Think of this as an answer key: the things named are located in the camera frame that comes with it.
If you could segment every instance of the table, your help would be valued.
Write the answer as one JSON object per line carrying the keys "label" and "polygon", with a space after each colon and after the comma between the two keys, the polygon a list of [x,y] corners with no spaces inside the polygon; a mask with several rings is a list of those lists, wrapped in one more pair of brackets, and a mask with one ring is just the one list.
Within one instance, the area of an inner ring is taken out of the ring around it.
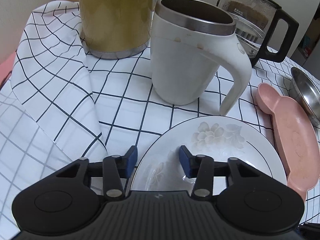
{"label": "table", "polygon": [[[82,156],[101,161],[107,154],[123,155],[136,145],[139,161],[171,127],[219,114],[221,100],[233,84],[231,75],[220,67],[198,100],[171,105],[152,87],[149,47],[133,57],[102,60],[90,55],[80,32],[77,3],[54,1],[34,10],[12,76],[0,91],[1,239],[19,231],[11,204],[21,190]],[[288,95],[293,66],[302,69],[289,58],[282,63],[260,60],[228,113],[257,129],[273,146],[271,117],[260,111],[255,93],[259,83],[266,82]],[[315,131],[319,142],[320,130]],[[93,179],[92,189],[101,194],[101,188],[101,180]],[[301,223],[318,222],[319,203],[318,182],[308,192]]]}

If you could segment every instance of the mug button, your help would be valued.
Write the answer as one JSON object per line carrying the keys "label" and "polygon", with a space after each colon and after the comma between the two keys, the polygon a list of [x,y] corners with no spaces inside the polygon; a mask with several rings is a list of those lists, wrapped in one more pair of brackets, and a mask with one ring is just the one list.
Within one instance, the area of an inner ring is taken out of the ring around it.
{"label": "mug button", "polygon": [[244,48],[241,46],[240,43],[237,43],[238,49],[242,54],[245,54]]}

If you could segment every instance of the glass pitcher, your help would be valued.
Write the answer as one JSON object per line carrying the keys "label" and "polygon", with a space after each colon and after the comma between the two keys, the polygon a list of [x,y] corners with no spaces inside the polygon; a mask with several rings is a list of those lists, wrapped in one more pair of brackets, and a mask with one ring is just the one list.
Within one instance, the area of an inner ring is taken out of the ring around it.
{"label": "glass pitcher", "polygon": [[[259,58],[282,62],[293,42],[299,24],[272,0],[220,0],[220,8],[236,20],[236,35],[248,54],[252,66]],[[277,53],[267,49],[277,22],[283,19],[288,30]]]}
{"label": "glass pitcher", "polygon": [[105,59],[138,54],[150,39],[152,0],[80,0],[85,42]]}

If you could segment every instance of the pink spoon rest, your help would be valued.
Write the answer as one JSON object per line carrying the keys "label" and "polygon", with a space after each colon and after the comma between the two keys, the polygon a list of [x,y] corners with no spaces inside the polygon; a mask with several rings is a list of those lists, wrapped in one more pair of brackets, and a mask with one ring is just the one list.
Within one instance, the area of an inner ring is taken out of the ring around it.
{"label": "pink spoon rest", "polygon": [[288,187],[305,200],[307,191],[315,187],[320,175],[320,154],[313,126],[294,99],[279,95],[267,83],[259,84],[256,99],[260,109],[272,115]]}

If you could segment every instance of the yellow kettle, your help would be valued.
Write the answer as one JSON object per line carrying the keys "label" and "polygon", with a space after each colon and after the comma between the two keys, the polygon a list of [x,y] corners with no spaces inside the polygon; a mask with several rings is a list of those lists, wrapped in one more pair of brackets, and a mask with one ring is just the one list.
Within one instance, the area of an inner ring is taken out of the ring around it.
{"label": "yellow kettle", "polygon": [[85,42],[105,59],[138,54],[150,39],[152,0],[80,0]]}

